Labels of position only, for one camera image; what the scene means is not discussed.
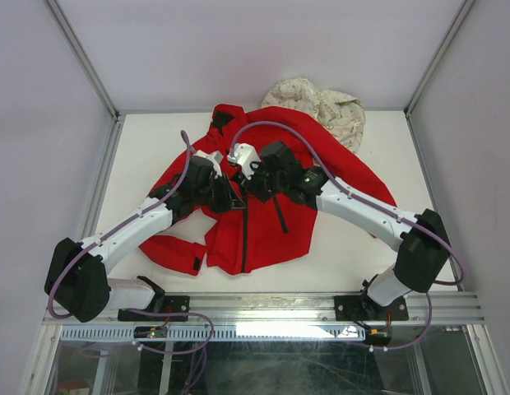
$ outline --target crumpled cloth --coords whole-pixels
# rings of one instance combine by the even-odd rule
[[[361,145],[366,118],[354,96],[317,88],[307,78],[291,78],[277,82],[267,93],[261,107],[271,105],[309,114],[354,153]]]

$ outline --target white wall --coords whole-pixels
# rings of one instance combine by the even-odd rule
[[[478,1],[413,120],[510,382],[510,0]]]
[[[119,109],[248,107],[309,77],[402,109],[461,0],[60,0]]]
[[[53,246],[77,236],[109,116],[39,0],[0,2],[0,394],[20,389]]]

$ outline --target red hoodie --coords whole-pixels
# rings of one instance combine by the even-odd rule
[[[224,158],[235,133],[244,125],[257,121],[274,121],[301,133],[321,156],[328,169],[352,187],[385,203],[395,205],[385,184],[353,153],[342,146],[323,126],[309,115],[281,107],[266,107],[244,113],[241,107],[217,105],[207,135],[193,144],[197,150],[220,151]],[[282,141],[300,160],[303,167],[313,165],[304,144],[291,133],[274,126],[257,126],[246,131],[238,142],[253,145],[257,151],[275,141]],[[153,188],[167,184],[182,172],[185,152],[162,174]],[[222,160],[220,167],[230,178],[238,171]],[[229,274],[250,273],[253,269],[299,258],[308,253],[317,212],[292,203],[279,194],[278,202],[287,224],[284,233],[274,202],[263,203],[248,196],[247,210],[215,214],[206,207],[204,213],[216,219],[206,234],[206,246],[189,243],[173,236],[156,235],[140,246],[153,262],[177,272],[196,276],[204,254],[207,266],[218,266]]]

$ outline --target glass panel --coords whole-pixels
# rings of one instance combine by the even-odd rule
[[[396,342],[420,330],[395,328]],[[188,351],[197,344],[147,343],[167,351]],[[60,342],[57,373],[49,380],[47,394],[482,393],[466,334],[442,328],[433,328],[419,347],[403,351],[370,353],[346,342],[212,342],[206,358],[201,355],[138,352],[129,343]],[[193,381],[195,385],[184,390],[186,382]]]

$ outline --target white table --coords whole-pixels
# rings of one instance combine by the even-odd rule
[[[128,115],[109,177],[100,213],[100,231],[134,210],[184,144],[180,129],[192,142],[208,129],[211,114]],[[420,163],[401,111],[370,111],[358,157],[390,189],[399,207],[422,212],[432,207]],[[199,211],[176,224],[169,235],[204,244],[203,235],[214,220]],[[247,275],[230,276],[205,263],[198,276],[158,266],[139,249],[133,250],[110,273],[113,278],[143,275],[167,292],[347,292],[357,291],[363,279],[392,265],[396,254],[383,242],[356,226],[319,213],[310,253],[302,258]],[[453,280],[447,263],[439,275]],[[454,290],[433,286],[432,290]]]

